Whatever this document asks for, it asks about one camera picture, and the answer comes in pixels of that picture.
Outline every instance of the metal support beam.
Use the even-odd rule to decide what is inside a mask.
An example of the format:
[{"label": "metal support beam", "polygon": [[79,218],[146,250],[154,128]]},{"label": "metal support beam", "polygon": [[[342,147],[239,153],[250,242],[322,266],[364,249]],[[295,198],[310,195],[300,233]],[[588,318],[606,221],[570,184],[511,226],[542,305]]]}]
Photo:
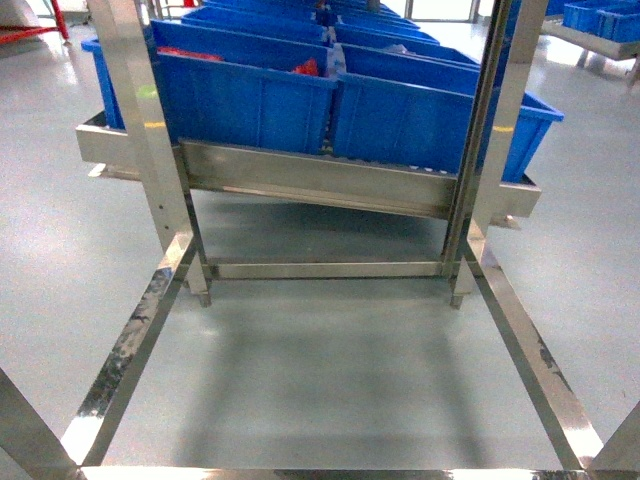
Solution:
[{"label": "metal support beam", "polygon": [[[451,276],[448,265],[461,256],[459,245],[467,231],[466,212],[473,211],[475,222],[484,235],[487,234],[493,216],[491,210],[495,205],[495,194],[511,148],[547,6],[546,1],[521,1],[496,2],[494,7],[492,28],[485,51],[488,61],[484,61],[483,65],[488,63],[486,68],[489,69],[490,60],[494,60],[496,80],[494,85],[486,85],[488,80],[483,79],[481,72],[475,100],[477,106],[472,115],[443,249],[445,275]],[[496,19],[505,22],[502,32],[496,31],[497,26],[493,25]],[[496,40],[493,35],[504,37],[504,42]],[[459,306],[462,296],[472,288],[472,276],[463,264],[460,275],[453,283],[452,305]]]},{"label": "metal support beam", "polygon": [[78,465],[100,465],[195,255],[193,232],[179,232],[151,277],[62,444]]},{"label": "metal support beam", "polygon": [[602,441],[473,221],[466,247],[480,292],[560,463],[567,470],[589,467]]},{"label": "metal support beam", "polygon": [[204,247],[184,163],[174,156],[151,68],[149,8],[142,0],[88,2],[160,244],[166,251],[176,232],[193,231],[198,261],[189,285],[208,303]]},{"label": "metal support beam", "polygon": [[78,466],[2,369],[0,448],[35,480],[76,478]]},{"label": "metal support beam", "polygon": [[593,470],[640,470],[640,402],[591,463]]}]

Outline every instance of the metal post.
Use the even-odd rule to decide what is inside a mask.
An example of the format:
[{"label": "metal post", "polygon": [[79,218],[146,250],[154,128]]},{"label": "metal post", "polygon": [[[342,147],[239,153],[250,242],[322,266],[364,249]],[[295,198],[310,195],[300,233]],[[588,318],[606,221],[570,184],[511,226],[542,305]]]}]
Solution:
[{"label": "metal post", "polygon": [[[533,0],[504,0],[494,5],[485,49],[488,60],[483,62],[483,65],[489,65],[483,71],[494,61],[497,73],[493,85],[486,85],[487,76],[483,77],[481,72],[475,102],[477,107],[472,114],[443,249],[444,271],[449,277],[454,274],[454,262],[461,256],[459,247],[468,228],[465,225],[467,212],[473,211],[476,223],[485,235],[491,222],[492,214],[489,212],[493,208],[493,199],[511,147],[546,5],[546,1]],[[498,19],[508,24],[502,31],[503,35],[498,34],[496,38],[494,24]],[[484,117],[481,107],[486,112]],[[473,277],[463,260],[454,280],[453,306],[461,304],[463,295],[471,291],[473,284]]]},{"label": "metal post", "polygon": [[193,231],[198,255],[189,286],[208,305],[210,273],[187,175],[174,156],[151,67],[149,11],[140,0],[89,0],[89,6],[160,243],[166,250],[176,232]]},{"label": "metal post", "polygon": [[0,369],[0,448],[36,480],[75,478],[78,466]]}]

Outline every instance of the floor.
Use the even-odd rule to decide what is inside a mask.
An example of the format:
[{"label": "floor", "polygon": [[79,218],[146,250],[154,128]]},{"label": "floor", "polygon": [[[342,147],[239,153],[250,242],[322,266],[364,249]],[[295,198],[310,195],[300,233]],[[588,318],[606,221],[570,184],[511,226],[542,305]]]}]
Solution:
[{"label": "floor", "polygon": [[[468,25],[427,25],[482,49]],[[87,173],[91,57],[55,34],[1,60],[0,365],[61,436],[160,258],[139,184]],[[640,87],[627,64],[542,37],[529,89],[565,112],[529,175],[544,191],[498,258],[603,439],[640,399]],[[442,222],[194,194],[210,255],[437,255]],[[444,281],[223,282],[183,290],[107,464],[559,467],[478,293]],[[0,454],[0,478],[25,478]]]}]

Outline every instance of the storage rack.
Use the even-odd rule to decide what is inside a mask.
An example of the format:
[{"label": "storage rack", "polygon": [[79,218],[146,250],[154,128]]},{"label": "storage rack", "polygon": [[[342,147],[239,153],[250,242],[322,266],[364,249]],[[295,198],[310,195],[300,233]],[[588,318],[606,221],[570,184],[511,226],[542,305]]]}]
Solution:
[{"label": "storage rack", "polygon": [[542,33],[582,47],[584,51],[578,60],[579,67],[585,66],[590,52],[603,55],[615,61],[635,59],[635,63],[628,73],[627,84],[631,88],[640,80],[640,41],[618,43],[590,33],[580,32],[563,26],[562,15],[547,18],[542,23]]},{"label": "storage rack", "polygon": [[[496,217],[532,208],[539,190],[500,183],[546,2],[499,0],[492,16],[463,165],[457,177],[229,145],[184,140],[172,147],[157,96],[147,26],[137,0],[90,0],[127,132],[100,116],[78,129],[83,158],[117,159],[99,176],[139,179],[165,254],[85,401],[58,440],[0,370],[0,446],[36,479],[172,478],[217,480],[633,479],[640,462],[640,403],[603,446],[486,241]],[[145,95],[137,95],[145,87]],[[401,189],[376,188],[380,181]],[[207,261],[190,188],[448,218],[442,257],[420,262]],[[453,285],[452,305],[477,283],[564,471],[207,470],[101,467],[100,464],[185,279],[203,304],[208,285],[225,278],[439,276]]]},{"label": "storage rack", "polygon": [[60,35],[64,39],[65,45],[69,43],[69,32],[67,26],[64,23],[64,17],[62,11],[58,6],[58,0],[51,1],[51,10],[53,10],[53,18],[56,21],[55,27],[40,27],[40,26],[25,26],[25,25],[0,25],[0,31],[14,32],[6,35],[0,35],[0,45],[6,45],[8,43],[17,42],[29,37],[35,37],[49,32],[60,32]]}]

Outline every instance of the blue plastic bin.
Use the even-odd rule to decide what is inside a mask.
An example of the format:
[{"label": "blue plastic bin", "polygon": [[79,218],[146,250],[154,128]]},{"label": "blue plastic bin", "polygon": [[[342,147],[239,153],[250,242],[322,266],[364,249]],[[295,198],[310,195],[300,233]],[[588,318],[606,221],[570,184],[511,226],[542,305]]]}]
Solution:
[{"label": "blue plastic bin", "polygon": [[[309,58],[325,69],[326,48],[168,22],[153,21],[153,31],[158,46],[225,59],[158,54],[156,77],[172,142],[186,137],[318,153],[336,81],[290,70]],[[95,40],[83,47],[99,52]],[[103,91],[112,93],[106,69],[98,72]]]},{"label": "blue plastic bin", "polygon": [[598,35],[619,43],[640,40],[640,4],[598,12]]},{"label": "blue plastic bin", "polygon": [[124,130],[124,121],[120,114],[120,107],[116,100],[116,94],[111,84],[109,71],[107,70],[107,62],[102,54],[102,48],[97,38],[83,40],[82,49],[86,52],[93,53],[93,61],[96,64],[96,74],[98,75],[98,83],[100,84],[100,95],[104,104],[104,116],[107,120],[107,126]]},{"label": "blue plastic bin", "polygon": [[323,45],[327,42],[326,28],[311,22],[297,22],[224,8],[199,8],[184,15],[181,21],[185,25],[231,30],[314,45]]},{"label": "blue plastic bin", "polygon": [[384,50],[392,45],[402,45],[410,52],[406,55],[445,60],[452,64],[479,68],[478,62],[471,57],[468,57],[453,48],[442,47],[437,43],[417,39],[411,40],[408,38],[399,38],[390,35],[362,35],[357,32],[354,33],[348,28],[343,28],[340,25],[338,25],[335,30],[336,39],[340,43],[376,48],[379,50]]},{"label": "blue plastic bin", "polygon": [[367,28],[369,30],[377,30],[381,32],[393,33],[398,30],[400,33],[404,33],[406,30],[419,31],[420,27],[410,20],[398,22],[395,20],[382,20],[380,16],[375,14],[369,15],[338,15],[338,21],[336,25],[344,23],[346,25],[352,25],[354,27]]},{"label": "blue plastic bin", "polygon": [[228,2],[225,0],[212,1],[205,0],[204,6],[212,8],[226,8],[230,10],[238,10],[241,12],[257,13],[260,15],[270,15],[290,20],[296,20],[306,23],[317,23],[316,9],[304,6],[294,7],[291,5],[281,5],[277,3],[262,3],[251,0],[243,2]]},{"label": "blue plastic bin", "polygon": [[[458,172],[477,68],[343,45],[330,138],[336,155]],[[562,113],[527,94],[503,179],[519,182]]]},{"label": "blue plastic bin", "polygon": [[628,5],[622,0],[587,0],[584,2],[567,3],[564,6],[564,18],[562,24],[575,30],[587,33],[598,31],[598,10],[607,7]]}]

